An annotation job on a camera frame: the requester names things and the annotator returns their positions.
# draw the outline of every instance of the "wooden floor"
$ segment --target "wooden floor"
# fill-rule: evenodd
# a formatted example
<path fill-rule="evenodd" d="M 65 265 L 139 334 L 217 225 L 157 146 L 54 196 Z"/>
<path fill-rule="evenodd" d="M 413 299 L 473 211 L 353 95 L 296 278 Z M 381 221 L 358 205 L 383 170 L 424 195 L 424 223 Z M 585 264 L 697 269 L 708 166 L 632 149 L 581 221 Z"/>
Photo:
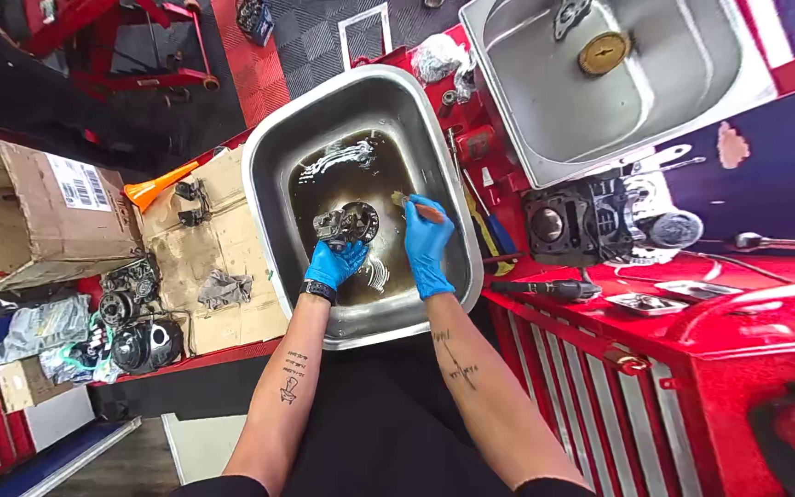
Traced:
<path fill-rule="evenodd" d="M 160 417 L 143 423 L 115 446 L 48 493 L 50 497 L 157 497 L 179 486 Z"/>

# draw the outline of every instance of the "small metal tray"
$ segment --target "small metal tray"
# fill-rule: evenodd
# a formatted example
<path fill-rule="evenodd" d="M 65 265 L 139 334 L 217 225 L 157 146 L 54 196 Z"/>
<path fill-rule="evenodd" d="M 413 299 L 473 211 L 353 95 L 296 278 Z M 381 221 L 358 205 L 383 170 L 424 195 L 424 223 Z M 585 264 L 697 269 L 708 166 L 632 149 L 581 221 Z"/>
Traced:
<path fill-rule="evenodd" d="M 648 294 L 613 295 L 606 297 L 606 301 L 619 309 L 646 317 L 673 314 L 689 307 L 685 302 Z"/>
<path fill-rule="evenodd" d="M 672 296 L 689 301 L 705 301 L 723 295 L 734 295 L 744 292 L 744 290 L 740 288 L 716 285 L 715 283 L 708 283 L 706 281 L 691 281 L 688 279 L 656 283 L 655 287 L 664 290 Z"/>

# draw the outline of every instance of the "wristwatch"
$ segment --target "wristwatch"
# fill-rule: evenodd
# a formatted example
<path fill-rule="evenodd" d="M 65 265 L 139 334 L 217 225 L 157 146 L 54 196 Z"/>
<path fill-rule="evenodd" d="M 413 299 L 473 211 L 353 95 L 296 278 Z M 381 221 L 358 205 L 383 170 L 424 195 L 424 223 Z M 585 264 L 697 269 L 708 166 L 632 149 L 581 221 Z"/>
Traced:
<path fill-rule="evenodd" d="M 337 291 L 330 287 L 330 285 L 324 285 L 320 281 L 315 281 L 314 279 L 306 279 L 300 285 L 300 293 L 301 294 L 312 294 L 318 295 L 319 297 L 323 297 L 330 302 L 330 305 L 336 305 L 337 303 Z"/>

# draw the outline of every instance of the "dirty solvent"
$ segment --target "dirty solvent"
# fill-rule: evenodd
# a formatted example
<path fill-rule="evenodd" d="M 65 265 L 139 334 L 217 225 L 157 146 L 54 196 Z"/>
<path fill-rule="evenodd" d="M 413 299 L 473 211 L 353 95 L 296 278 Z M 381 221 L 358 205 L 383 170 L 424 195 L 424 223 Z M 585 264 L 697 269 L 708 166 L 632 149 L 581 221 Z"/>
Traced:
<path fill-rule="evenodd" d="M 414 192 L 397 143 L 379 130 L 353 133 L 303 158 L 291 171 L 288 191 L 302 246 L 309 258 L 318 242 L 312 219 L 348 202 L 366 202 L 379 214 L 380 231 L 369 261 L 337 293 L 338 305 L 377 301 L 413 288 L 403 250 L 406 222 L 392 193 Z"/>

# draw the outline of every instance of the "blue nitrile glove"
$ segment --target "blue nitrile glove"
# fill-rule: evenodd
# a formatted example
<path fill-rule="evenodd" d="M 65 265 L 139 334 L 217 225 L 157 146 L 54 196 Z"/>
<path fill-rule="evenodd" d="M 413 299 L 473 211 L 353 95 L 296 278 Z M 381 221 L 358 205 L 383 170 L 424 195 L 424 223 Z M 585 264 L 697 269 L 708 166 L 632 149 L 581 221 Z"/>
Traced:
<path fill-rule="evenodd" d="M 326 243 L 318 241 L 305 279 L 314 279 L 336 290 L 360 269 L 368 252 L 370 247 L 361 242 L 349 243 L 342 252 L 334 252 Z"/>
<path fill-rule="evenodd" d="M 432 223 L 419 215 L 414 202 L 418 202 L 444 214 L 444 222 Z M 446 210 L 441 204 L 429 200 L 424 196 L 411 195 L 410 202 L 403 204 L 406 211 L 406 236 L 403 238 L 403 247 L 410 258 L 410 269 L 416 279 L 416 288 L 419 297 L 425 300 L 434 294 L 455 292 L 456 288 L 447 281 L 441 272 L 441 258 L 444 256 L 444 247 L 455 226 L 446 216 Z"/>

